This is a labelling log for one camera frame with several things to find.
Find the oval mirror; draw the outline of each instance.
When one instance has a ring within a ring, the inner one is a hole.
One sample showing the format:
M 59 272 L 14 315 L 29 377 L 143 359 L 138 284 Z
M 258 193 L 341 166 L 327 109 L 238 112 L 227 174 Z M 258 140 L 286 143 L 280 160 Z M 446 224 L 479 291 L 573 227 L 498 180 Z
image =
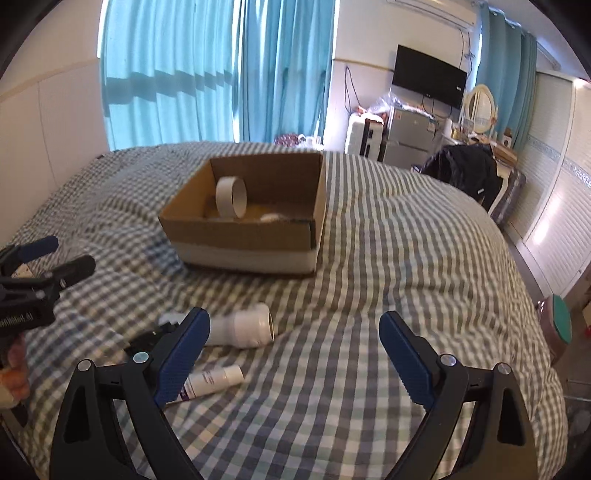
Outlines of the oval mirror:
M 486 85 L 476 85 L 466 95 L 463 115 L 474 122 L 474 131 L 483 134 L 490 130 L 495 116 L 495 100 Z

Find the air conditioner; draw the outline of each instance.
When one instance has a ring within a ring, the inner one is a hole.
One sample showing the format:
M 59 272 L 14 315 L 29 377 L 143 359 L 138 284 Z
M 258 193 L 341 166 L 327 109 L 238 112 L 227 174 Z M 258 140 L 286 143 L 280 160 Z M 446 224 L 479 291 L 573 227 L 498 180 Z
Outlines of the air conditioner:
M 465 31 L 472 31 L 478 17 L 476 8 L 467 0 L 387 0 L 399 7 L 409 8 L 429 15 L 441 22 L 452 24 Z

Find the checkered bedsheet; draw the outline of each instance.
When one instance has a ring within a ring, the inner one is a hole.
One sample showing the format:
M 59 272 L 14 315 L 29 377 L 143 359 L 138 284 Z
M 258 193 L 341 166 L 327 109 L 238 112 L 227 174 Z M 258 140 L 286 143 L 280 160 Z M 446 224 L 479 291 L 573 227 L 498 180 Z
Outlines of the checkered bedsheet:
M 59 237 L 59 251 L 33 265 L 37 273 L 82 253 L 98 264 L 90 280 L 62 295 L 57 321 L 27 336 L 31 421 L 18 441 L 38 473 L 47 476 L 60 402 L 79 360 L 123 361 L 126 341 L 169 310 L 219 314 L 263 301 L 277 330 L 273 345 L 206 348 L 196 365 L 238 364 L 245 383 L 166 410 L 206 479 L 382 479 L 423 416 L 378 339 L 389 310 L 465 365 L 514 367 L 540 479 L 550 479 L 566 454 L 562 390 L 501 233 L 463 193 L 326 153 L 327 216 L 314 277 L 203 272 L 178 259 L 158 213 L 199 164 L 284 150 L 204 142 L 110 153 L 19 231 L 20 242 Z M 152 476 L 123 404 L 118 414 L 138 471 Z M 469 414 L 465 408 L 440 475 L 453 466 Z

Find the cardboard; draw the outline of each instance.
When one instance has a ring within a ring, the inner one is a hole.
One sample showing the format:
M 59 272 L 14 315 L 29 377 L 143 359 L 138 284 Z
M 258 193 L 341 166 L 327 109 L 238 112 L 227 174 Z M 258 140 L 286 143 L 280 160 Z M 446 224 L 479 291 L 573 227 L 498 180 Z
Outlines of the cardboard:
M 244 180 L 242 219 L 220 218 L 221 177 Z M 311 273 L 326 212 L 326 170 L 319 153 L 242 155 L 205 162 L 160 213 L 181 259 L 206 267 L 262 273 Z M 261 221 L 265 213 L 287 217 Z

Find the human hand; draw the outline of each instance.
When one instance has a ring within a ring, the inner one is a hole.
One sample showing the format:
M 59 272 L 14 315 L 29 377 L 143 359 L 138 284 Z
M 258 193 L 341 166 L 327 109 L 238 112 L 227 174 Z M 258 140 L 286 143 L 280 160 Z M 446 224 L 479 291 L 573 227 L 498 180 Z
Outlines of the human hand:
M 19 335 L 8 350 L 9 365 L 0 372 L 0 383 L 8 389 L 16 401 L 24 400 L 31 393 L 26 354 L 24 335 Z

